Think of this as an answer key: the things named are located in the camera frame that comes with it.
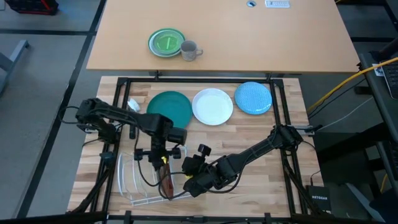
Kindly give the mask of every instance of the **wooden tabletop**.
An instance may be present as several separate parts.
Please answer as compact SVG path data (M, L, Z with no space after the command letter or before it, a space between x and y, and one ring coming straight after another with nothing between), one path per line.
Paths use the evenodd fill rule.
M117 77L102 77L97 97L111 104L117 79ZM284 83L292 124L308 124L299 80L285 78ZM233 95L238 85L237 83L133 83L130 97L140 104L141 113L144 113L148 102L163 91L179 91L192 101L193 97L204 88L219 88L225 91L234 102ZM277 94L277 99L279 101L281 120L284 123L279 94ZM225 124L207 126L199 122L195 117L192 118L187 127L188 138L186 145L188 147L188 155L192 156L197 153L197 148L201 143L212 148L211 156L206 159L207 162L211 162L223 155L239 153L265 139L274 124L275 118L272 107L265 114L253 116L243 113L234 102L233 115ZM123 127L119 154L123 152L132 153L134 140L128 138L128 132L129 127ZM87 135L86 141L96 138L96 134L90 134ZM312 138L309 137L304 137L304 140L310 143L313 142ZM102 142L93 142L83 148L70 197L69 210L77 207L94 186L100 162L98 154L101 153L102 146ZM138 147L148 149L149 146L150 137L141 133ZM317 154L311 146L304 143L299 145L297 154L303 184L309 184L310 176L320 169ZM181 170L182 161L183 159L179 159L173 162L175 171ZM146 159L141 164L144 175L150 182L154 182L150 176L151 164ZM131 166L126 167L126 185L134 198L140 199L142 196L137 193L132 182ZM119 194L117 176L115 174L109 204L110 214L122 215L126 210L131 210L132 215L263 217L264 212L269 212L273 217L290 216L279 150L274 150L248 164L244 169L238 187L228 194L215 195L207 193L197 198L189 197L171 202L164 201L133 207L129 200ZM185 181L185 177L176 175L175 188L181 189ZM315 185L323 185L320 174L314 175L314 183ZM146 187L146 189L150 196L159 196L156 188ZM300 212L298 194L294 185L293 189L296 211ZM101 209L103 194L104 188L101 191L98 209Z
M334 0L108 1L87 69L235 72L356 72L356 51ZM159 58L147 45L161 28L180 30L204 54Z

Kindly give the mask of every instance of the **black box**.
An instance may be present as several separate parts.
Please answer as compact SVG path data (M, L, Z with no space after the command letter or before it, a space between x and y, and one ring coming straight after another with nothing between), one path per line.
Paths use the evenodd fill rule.
M58 3L55 0L5 0L8 6L26 14L55 15Z
M331 212L329 188L319 186L306 186L312 201L316 203L320 209Z

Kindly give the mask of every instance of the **yellow cable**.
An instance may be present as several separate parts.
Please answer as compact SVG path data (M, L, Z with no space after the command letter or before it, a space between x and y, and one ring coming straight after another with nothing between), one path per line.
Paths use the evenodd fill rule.
M383 193L384 186L386 184L387 174L384 175L383 181L381 182L380 193Z
M348 82L351 81L352 79L354 79L354 78L356 78L356 77L358 77L358 76L360 76L360 75L362 75L362 74L364 74L364 73L366 73L366 72L368 72L368 71L370 71L370 70L373 70L373 69L375 69L375 68L381 67L381 66L383 66L383 65L387 65L387 64L392 63L392 62L395 62L395 61L398 61L398 57L393 58L393 59L391 59L391 60L388 60L388 61L386 61L386 62L380 63L380 64L378 64L378 65L375 65L375 66L373 66L373 67L367 68L367 69L365 69L365 70L362 70L362 71L358 72L358 73L355 74L355 75L350 76L349 78L347 78L346 80L344 80L343 82L341 82L339 85L337 85L334 89L332 89L331 91L329 91L325 96L323 96L322 98L320 98L316 103L314 103L312 106L310 106L310 107L307 109L307 111L308 111L308 112L311 112L311 110L313 110L314 107L316 107L316 106L318 106L319 104L321 104L321 103L322 103L324 100L326 100L330 95L332 95L336 90L338 90L339 88L341 88L343 85L345 85L346 83L348 83Z

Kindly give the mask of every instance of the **small white object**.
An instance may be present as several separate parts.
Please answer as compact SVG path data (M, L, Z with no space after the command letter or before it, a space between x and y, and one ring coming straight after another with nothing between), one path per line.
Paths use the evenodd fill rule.
M290 8L290 1L266 0L266 7L269 8Z
M129 101L127 102L127 104L128 104L129 107L130 107L133 111L135 111L135 112L138 112L139 109L140 109L138 103L137 103L135 100L133 100L132 98L129 99Z
M233 112L231 98L224 91L208 88L193 98L192 111L195 117L207 125L220 125L227 121Z
M384 77L383 67L374 68L373 70L374 70L374 73L376 74L376 76Z

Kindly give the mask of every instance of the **blue speckled plate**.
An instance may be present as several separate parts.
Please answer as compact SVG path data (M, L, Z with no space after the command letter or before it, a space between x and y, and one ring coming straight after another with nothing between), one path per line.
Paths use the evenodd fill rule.
M245 113L263 114L271 107L272 97L264 85L246 82L235 90L235 102Z

